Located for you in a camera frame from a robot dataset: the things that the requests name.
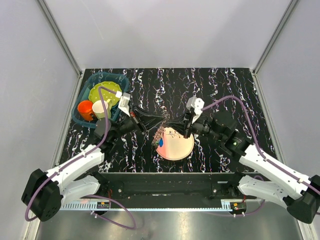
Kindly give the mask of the large metal keyring with keys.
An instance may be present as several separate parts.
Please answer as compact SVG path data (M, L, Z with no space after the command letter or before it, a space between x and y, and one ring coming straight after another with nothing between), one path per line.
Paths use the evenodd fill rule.
M165 113L163 115L163 121L159 124L158 129L156 130L151 146L154 150L156 150L160 144L160 140L163 137L163 133L165 131L165 127L167 127L167 122L171 119L171 116L169 113Z

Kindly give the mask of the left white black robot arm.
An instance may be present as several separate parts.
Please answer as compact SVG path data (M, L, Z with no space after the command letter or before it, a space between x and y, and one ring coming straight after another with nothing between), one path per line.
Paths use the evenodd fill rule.
M25 220L32 221L29 213L45 222L62 206L77 199L94 195L108 197L109 181L98 172L98 165L105 161L122 136L151 130L164 120L161 115L151 114L133 106L120 122L102 118L96 122L95 144L89 144L81 153L46 171L36 169L27 181L21 200L26 205Z

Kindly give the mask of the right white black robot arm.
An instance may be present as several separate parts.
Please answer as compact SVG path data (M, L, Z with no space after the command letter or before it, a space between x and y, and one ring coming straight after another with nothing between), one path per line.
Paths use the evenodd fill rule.
M258 197L285 208L300 222L311 224L320 208L319 175L310 177L284 165L240 133L237 125L238 122L225 111L215 113L212 120L200 116L196 121L193 121L193 115L187 112L184 116L166 123L166 126L184 137L191 134L207 137L231 160L238 161L268 179L256 180L244 173L238 173L235 181L227 185L230 197Z

